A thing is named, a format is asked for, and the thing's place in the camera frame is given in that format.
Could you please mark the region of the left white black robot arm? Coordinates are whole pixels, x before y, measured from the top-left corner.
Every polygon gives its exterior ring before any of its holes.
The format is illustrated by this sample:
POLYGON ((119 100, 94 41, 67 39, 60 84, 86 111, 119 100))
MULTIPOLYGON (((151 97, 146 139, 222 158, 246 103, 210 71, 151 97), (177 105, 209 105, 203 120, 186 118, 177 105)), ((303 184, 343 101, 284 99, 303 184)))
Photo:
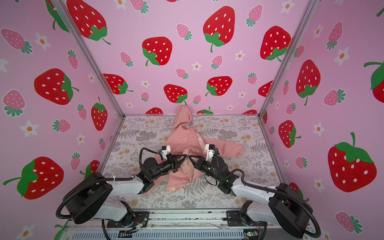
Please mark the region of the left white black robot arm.
POLYGON ((111 198, 149 192, 155 186, 155 180, 169 172, 177 172, 187 158, 187 155, 167 154, 161 163, 148 158, 141 165, 142 170, 130 178, 106 178, 99 172, 93 173, 66 194, 56 210, 56 217, 72 219, 78 225, 100 219, 129 227, 138 220, 135 212, 125 201, 114 202, 111 198))

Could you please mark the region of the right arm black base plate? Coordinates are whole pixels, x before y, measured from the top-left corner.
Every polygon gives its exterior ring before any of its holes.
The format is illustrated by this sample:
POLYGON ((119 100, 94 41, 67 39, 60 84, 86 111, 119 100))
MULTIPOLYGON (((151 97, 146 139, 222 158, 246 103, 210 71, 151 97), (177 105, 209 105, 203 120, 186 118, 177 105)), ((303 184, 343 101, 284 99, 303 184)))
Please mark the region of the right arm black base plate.
POLYGON ((265 227, 267 222, 253 221, 245 213, 241 211, 226 211, 226 217, 223 218, 229 227, 265 227))

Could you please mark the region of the pink hooded zip jacket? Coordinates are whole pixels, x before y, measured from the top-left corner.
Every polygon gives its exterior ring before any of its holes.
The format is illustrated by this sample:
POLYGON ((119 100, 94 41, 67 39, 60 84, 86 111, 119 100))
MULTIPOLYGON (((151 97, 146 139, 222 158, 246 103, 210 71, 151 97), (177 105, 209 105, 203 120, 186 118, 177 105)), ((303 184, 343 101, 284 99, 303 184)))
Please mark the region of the pink hooded zip jacket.
MULTIPOLYGON (((245 148, 240 144, 203 138, 193 127, 189 127, 192 120, 193 115, 189 108, 180 106, 176 112, 172 134, 166 141, 166 145, 171 147, 173 155, 187 154, 205 157, 207 144, 215 145, 223 158, 239 158, 244 154, 245 148)), ((202 175, 203 173, 195 169, 191 161, 185 160, 176 173, 169 173, 166 191, 175 193, 202 175)))

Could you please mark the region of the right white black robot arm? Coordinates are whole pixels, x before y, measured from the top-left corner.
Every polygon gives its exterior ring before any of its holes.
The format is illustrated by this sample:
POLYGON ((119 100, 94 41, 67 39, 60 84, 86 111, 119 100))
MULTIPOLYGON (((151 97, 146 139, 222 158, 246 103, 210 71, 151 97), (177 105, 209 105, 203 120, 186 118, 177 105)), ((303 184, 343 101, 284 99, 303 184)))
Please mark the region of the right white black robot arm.
POLYGON ((241 169, 228 170, 228 165, 218 156, 211 162, 203 156, 189 156, 195 169, 215 179, 215 185, 224 194, 244 197, 270 208, 273 218, 288 234, 298 239, 304 235, 312 238, 321 236, 321 228, 311 206, 289 185, 263 186, 245 180, 241 169))

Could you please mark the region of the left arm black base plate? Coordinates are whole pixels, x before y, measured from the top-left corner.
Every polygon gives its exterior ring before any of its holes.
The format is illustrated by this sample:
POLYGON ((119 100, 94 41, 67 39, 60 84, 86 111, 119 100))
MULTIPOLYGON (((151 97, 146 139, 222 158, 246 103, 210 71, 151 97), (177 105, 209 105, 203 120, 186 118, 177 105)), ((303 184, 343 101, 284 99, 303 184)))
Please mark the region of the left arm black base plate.
POLYGON ((139 228, 145 228, 148 224, 150 212, 133 212, 127 213, 122 220, 116 222, 109 220, 107 223, 108 228, 135 228, 139 226, 139 228))

